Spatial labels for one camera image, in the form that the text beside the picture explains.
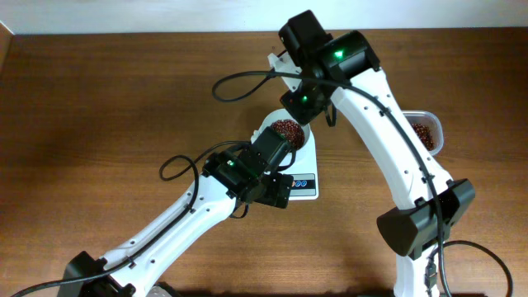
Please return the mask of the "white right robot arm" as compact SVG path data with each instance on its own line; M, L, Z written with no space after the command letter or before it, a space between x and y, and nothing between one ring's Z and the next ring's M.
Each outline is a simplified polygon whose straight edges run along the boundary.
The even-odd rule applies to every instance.
M467 179L454 180L432 157L401 111L380 61L359 31L338 38L311 11L290 18L279 37L286 56L274 69L288 92L281 104L301 125L342 113L389 185L395 207L377 220L396 254L396 296L447 296L444 241L474 200Z

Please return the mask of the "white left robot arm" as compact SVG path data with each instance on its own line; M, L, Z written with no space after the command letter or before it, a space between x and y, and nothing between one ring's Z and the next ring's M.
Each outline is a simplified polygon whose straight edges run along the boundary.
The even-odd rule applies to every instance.
M173 205L129 242L100 259L86 252L67 266L80 281L62 285L61 296L145 296L160 276L201 235L253 202L284 209L293 177L282 173L290 142L265 128L251 144L211 154L199 177Z

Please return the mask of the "white digital kitchen scale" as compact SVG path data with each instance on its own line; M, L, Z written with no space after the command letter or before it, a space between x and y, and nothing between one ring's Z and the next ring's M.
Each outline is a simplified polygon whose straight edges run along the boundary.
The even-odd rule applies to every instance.
M317 152L313 133L303 128L304 145L296 152L295 163L285 170L294 177L290 200L316 200L319 195Z

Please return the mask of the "white round bowl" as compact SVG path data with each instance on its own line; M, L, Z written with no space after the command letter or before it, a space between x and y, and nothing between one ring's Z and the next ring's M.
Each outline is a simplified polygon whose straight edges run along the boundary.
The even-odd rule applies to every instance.
M310 163L310 159L315 155L315 142L309 124L301 125L285 109L279 109L268 114L261 126L253 131L251 142L265 130L271 128L284 136L295 150L295 165Z

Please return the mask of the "red beans in bowl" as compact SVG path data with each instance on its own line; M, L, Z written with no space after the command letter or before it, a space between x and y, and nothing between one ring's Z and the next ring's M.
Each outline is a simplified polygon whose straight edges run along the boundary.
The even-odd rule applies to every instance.
M271 124L271 128L286 138L295 150L304 145L304 132L302 127L293 120L277 120Z

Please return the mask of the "red adzuki beans in container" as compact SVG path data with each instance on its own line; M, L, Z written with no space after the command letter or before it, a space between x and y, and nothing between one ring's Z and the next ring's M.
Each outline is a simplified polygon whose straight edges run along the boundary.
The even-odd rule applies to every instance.
M428 151L432 151L435 148L435 143L432 138L431 130L422 124L412 124L412 128L417 134L417 137L422 141L423 145Z

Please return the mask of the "clear plastic bean container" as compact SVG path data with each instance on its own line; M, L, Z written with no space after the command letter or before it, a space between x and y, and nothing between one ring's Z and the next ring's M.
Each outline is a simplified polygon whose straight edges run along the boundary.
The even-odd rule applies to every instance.
M422 124L431 130L435 148L428 151L431 156L436 156L444 146L444 135L440 120L429 111L404 111L405 118L412 124Z

